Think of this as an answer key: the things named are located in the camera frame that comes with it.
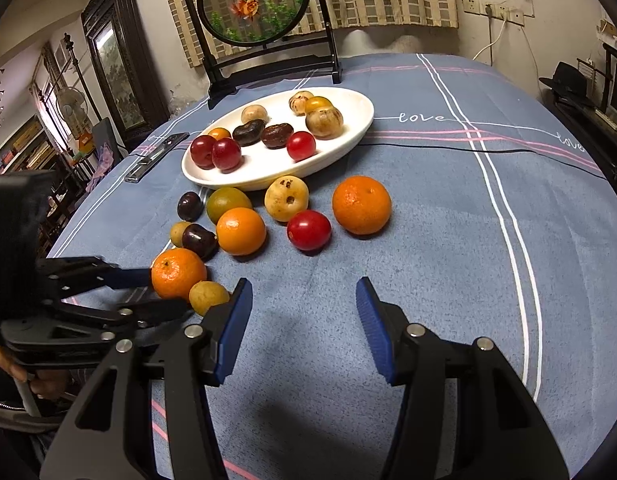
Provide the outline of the person's left hand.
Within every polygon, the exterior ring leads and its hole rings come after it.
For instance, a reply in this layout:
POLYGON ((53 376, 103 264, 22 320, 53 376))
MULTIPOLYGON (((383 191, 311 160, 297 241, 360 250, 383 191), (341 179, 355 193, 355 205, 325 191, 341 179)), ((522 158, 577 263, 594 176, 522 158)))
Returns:
POLYGON ((2 347, 0 347, 0 368, 18 382, 28 382, 32 393, 47 400, 59 399, 66 392, 70 376, 67 370, 38 370, 34 379, 28 379, 28 372, 16 363, 7 349, 2 347))

